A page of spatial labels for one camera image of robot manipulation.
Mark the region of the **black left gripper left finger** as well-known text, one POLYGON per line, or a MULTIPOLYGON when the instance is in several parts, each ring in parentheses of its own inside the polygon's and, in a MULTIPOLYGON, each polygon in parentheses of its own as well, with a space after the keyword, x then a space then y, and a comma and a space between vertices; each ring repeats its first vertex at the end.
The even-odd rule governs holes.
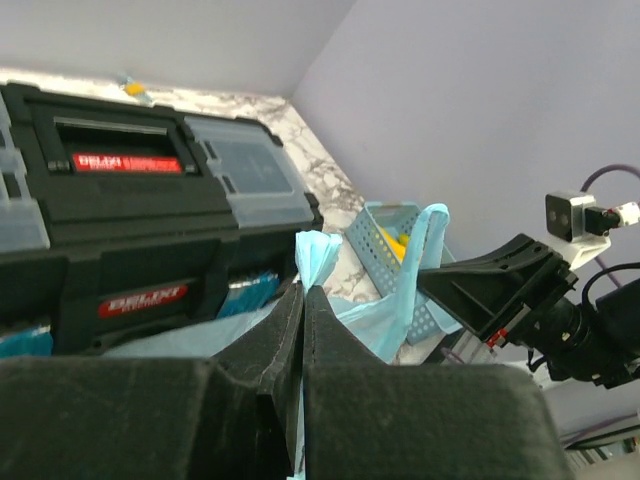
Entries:
POLYGON ((1 363, 5 479, 284 479, 294 469, 303 288, 209 359, 1 363))

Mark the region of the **black plastic toolbox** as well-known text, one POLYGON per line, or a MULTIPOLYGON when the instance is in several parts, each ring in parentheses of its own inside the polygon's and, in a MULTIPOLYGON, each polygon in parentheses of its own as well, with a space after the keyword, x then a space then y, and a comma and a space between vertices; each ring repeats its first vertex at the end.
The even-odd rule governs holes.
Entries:
POLYGON ((259 121, 1 88, 1 336, 99 354, 214 319, 236 278, 283 292, 323 223, 259 121))

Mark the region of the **yellow fake banana bunch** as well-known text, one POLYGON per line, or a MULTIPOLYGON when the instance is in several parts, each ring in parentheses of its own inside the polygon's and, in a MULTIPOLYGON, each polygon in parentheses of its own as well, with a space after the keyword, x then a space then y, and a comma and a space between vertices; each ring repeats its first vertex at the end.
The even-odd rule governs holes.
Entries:
POLYGON ((379 230, 391 252, 395 255, 398 263, 402 264, 410 243, 410 236, 407 234, 398 234, 397 236, 393 236, 388 230, 382 227, 380 227, 379 230))

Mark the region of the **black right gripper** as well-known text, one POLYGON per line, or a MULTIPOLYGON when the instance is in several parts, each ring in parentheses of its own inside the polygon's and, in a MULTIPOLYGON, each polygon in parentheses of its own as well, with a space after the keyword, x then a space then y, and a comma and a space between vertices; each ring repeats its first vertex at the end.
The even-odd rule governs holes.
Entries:
POLYGON ((483 256, 421 270, 417 287, 478 339, 497 346, 561 338, 564 295, 576 281, 559 253, 518 234, 483 256))

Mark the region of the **light blue plastic basket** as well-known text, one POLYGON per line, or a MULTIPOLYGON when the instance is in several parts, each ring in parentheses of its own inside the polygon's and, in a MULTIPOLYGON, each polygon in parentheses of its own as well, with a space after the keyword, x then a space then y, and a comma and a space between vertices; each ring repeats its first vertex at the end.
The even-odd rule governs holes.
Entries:
MULTIPOLYGON (((382 297, 396 290, 402 264, 398 263, 379 228, 388 230, 393 236, 410 235, 421 211, 420 206, 411 202, 367 202, 346 230, 352 249, 382 297)), ((451 334, 460 329, 461 325, 433 301, 421 293, 416 295, 413 319, 406 337, 409 344, 415 345, 436 334, 451 334)))

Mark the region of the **small yellow blue object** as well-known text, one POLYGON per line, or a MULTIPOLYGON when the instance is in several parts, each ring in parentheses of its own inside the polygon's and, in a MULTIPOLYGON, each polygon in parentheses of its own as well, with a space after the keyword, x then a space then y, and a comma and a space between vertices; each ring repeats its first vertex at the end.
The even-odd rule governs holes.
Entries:
POLYGON ((154 100, 147 88, 127 74, 118 76, 120 89, 129 97, 143 105, 152 105, 154 100))

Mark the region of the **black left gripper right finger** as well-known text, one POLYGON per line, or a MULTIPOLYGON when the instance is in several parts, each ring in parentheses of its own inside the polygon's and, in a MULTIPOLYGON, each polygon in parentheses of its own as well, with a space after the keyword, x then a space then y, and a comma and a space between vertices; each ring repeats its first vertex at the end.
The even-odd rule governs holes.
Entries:
POLYGON ((529 376, 501 365, 393 366, 305 299, 305 467, 310 479, 566 479, 529 376))

